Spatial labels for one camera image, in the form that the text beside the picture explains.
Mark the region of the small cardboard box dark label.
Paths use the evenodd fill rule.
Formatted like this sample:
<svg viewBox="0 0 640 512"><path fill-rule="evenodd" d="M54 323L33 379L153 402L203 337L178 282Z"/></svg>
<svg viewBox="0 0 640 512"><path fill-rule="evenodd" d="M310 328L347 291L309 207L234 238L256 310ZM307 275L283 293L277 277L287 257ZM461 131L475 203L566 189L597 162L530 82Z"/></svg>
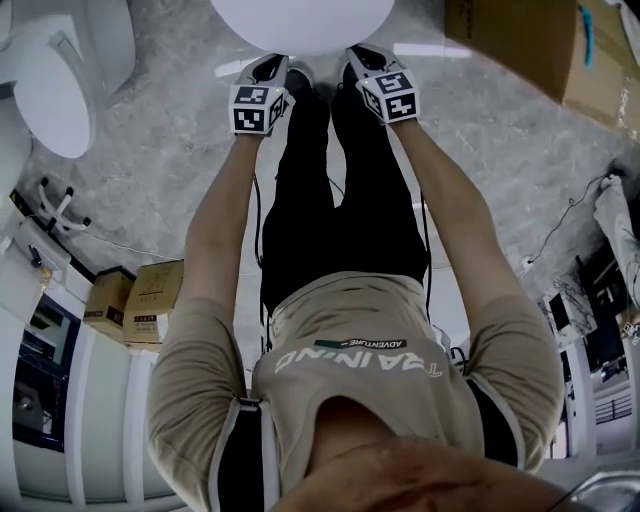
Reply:
<svg viewBox="0 0 640 512"><path fill-rule="evenodd" d="M124 267L100 272L86 303L83 321L103 333L123 332L124 310L136 276Z"/></svg>

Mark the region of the person's right black shoe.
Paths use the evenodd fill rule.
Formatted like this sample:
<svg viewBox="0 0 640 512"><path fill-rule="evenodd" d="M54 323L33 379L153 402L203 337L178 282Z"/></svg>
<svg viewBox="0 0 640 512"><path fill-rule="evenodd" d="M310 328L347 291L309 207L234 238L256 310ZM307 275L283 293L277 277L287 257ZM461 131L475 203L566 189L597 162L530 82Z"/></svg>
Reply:
<svg viewBox="0 0 640 512"><path fill-rule="evenodd" d="M341 101L346 99L360 98L360 93L356 87L357 77L355 75L344 75L338 83L333 101Z"/></svg>

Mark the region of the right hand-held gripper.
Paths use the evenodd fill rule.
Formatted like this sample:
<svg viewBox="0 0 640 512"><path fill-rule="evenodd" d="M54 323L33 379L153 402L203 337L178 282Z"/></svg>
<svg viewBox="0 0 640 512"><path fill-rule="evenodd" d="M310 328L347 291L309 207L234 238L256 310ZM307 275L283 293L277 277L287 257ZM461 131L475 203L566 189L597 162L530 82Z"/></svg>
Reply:
<svg viewBox="0 0 640 512"><path fill-rule="evenodd" d="M391 51L371 44L346 50L365 106L383 124L419 116L418 88L413 73Z"/></svg>

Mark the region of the blue handled brush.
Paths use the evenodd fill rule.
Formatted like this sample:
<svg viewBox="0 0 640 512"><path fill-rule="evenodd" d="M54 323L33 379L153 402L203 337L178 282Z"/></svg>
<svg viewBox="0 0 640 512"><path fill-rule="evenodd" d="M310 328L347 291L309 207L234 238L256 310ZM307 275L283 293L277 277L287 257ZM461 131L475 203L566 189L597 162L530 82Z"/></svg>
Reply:
<svg viewBox="0 0 640 512"><path fill-rule="evenodd" d="M591 70L594 67L594 48L595 48L595 31L593 24L593 16L590 9L582 4L578 5L579 12L582 16L584 32L585 32L585 59L584 66Z"/></svg>

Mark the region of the white toilet with tall tank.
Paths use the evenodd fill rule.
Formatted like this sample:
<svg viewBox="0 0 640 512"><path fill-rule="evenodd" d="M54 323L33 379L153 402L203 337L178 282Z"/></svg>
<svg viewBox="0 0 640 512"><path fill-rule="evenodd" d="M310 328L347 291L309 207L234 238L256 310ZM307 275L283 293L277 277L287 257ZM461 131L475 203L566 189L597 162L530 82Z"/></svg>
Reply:
<svg viewBox="0 0 640 512"><path fill-rule="evenodd" d="M92 147L135 61L128 0L0 0L0 85L12 85L31 133L61 157Z"/></svg>

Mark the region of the person's left black shoe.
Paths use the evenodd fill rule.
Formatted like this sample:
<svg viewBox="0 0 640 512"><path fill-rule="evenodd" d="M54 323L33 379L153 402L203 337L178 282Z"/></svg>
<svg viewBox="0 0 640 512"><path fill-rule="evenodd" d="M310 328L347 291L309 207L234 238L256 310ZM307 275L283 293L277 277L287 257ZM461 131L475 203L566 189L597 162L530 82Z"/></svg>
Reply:
<svg viewBox="0 0 640 512"><path fill-rule="evenodd" d="M289 68L287 70L284 87L296 102L315 97L312 81L301 69Z"/></svg>

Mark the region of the person's left forearm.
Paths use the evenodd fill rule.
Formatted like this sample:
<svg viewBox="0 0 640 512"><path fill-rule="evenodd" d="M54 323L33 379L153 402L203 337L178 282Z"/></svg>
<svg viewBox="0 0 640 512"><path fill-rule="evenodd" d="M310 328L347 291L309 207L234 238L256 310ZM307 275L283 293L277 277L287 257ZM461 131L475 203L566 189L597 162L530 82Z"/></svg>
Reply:
<svg viewBox="0 0 640 512"><path fill-rule="evenodd" d="M206 298L233 318L256 160L263 138L238 135L188 228L179 299Z"/></svg>

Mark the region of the dark window with white frame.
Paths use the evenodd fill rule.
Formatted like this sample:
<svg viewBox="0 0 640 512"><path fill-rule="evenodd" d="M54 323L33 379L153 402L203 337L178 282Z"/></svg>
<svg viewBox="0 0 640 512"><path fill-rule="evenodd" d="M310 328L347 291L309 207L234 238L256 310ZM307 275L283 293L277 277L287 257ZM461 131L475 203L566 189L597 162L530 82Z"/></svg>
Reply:
<svg viewBox="0 0 640 512"><path fill-rule="evenodd" d="M13 391L17 441L62 453L67 392L80 320L43 295L23 331Z"/></svg>

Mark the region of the person's right forearm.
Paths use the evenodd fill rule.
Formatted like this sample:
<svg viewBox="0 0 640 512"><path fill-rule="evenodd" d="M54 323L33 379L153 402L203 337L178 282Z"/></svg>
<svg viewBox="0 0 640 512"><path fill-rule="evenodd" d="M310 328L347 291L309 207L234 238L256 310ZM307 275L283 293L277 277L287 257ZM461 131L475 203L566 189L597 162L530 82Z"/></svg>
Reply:
<svg viewBox="0 0 640 512"><path fill-rule="evenodd" d="M517 290L486 201L465 172L413 119L392 125L409 158L465 307Z"/></svg>

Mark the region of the black trousers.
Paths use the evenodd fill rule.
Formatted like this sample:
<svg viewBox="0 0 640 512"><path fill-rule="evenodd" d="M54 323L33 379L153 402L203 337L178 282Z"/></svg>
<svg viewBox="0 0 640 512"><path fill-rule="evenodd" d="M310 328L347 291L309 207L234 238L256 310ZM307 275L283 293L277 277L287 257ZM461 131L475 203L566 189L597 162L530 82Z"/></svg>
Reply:
<svg viewBox="0 0 640 512"><path fill-rule="evenodd" d="M296 102L263 227L261 296L269 313L338 272L421 282L429 263L386 129L361 97Z"/></svg>

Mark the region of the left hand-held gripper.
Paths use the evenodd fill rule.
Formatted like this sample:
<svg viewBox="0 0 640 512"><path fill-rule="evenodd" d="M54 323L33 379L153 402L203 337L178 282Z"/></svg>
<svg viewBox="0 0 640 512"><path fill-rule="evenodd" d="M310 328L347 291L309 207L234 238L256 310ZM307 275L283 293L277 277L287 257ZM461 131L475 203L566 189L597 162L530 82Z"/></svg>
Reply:
<svg viewBox="0 0 640 512"><path fill-rule="evenodd" d="M285 89L289 57L268 54L249 63L231 86L229 122L234 134L268 136L292 106Z"/></svg>

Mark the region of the white office chair base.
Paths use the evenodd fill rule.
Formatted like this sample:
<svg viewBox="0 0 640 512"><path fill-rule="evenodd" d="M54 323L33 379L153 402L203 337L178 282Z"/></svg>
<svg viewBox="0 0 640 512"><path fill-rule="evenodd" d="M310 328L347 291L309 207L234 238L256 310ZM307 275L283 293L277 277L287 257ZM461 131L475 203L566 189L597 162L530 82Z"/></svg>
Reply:
<svg viewBox="0 0 640 512"><path fill-rule="evenodd" d="M46 231L52 233L57 230L62 234L86 231L92 223L89 217L85 217L81 222L75 222L65 216L65 211L74 196L74 188L67 187L61 202L54 206L46 194L48 184L49 179L43 177L38 185L40 198L39 216L47 221Z"/></svg>

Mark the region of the black grey-edged harness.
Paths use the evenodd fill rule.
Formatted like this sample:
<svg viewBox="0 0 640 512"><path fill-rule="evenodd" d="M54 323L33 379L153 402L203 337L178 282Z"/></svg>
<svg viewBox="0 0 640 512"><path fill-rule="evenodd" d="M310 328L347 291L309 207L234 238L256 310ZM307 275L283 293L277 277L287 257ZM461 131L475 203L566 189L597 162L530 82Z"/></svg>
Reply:
<svg viewBox="0 0 640 512"><path fill-rule="evenodd" d="M490 384L466 378L482 423L484 456L521 468L525 447L511 409ZM232 401L209 473L211 512L270 512L280 499L275 426L264 400Z"/></svg>

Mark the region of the marble pattern sample board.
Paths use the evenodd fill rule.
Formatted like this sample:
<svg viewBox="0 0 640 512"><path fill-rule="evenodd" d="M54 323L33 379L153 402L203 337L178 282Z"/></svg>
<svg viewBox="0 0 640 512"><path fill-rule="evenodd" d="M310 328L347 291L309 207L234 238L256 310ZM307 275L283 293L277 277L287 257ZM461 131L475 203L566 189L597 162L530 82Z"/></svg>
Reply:
<svg viewBox="0 0 640 512"><path fill-rule="evenodd" d="M587 295L571 276L554 279L543 303L560 351L597 328Z"/></svg>

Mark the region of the beige t-shirt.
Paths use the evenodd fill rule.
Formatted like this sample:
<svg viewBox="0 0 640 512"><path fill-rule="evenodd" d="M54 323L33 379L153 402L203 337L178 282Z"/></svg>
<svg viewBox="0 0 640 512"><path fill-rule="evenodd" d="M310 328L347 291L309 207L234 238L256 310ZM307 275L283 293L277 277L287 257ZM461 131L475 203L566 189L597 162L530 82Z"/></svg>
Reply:
<svg viewBox="0 0 640 512"><path fill-rule="evenodd" d="M536 470L564 398L559 353L542 313L522 297L489 303L461 372L435 341L421 293L410 279L383 274L343 272L310 283L276 308L274 347L251 379L220 306L206 298L179 303L149 383L149 452L160 474L190 507L209 512L212 460L228 412L245 394L270 408L285 492L303 479L317 412L334 398L368 409L398 435L481 455L474 387L505 416L517 467Z"/></svg>

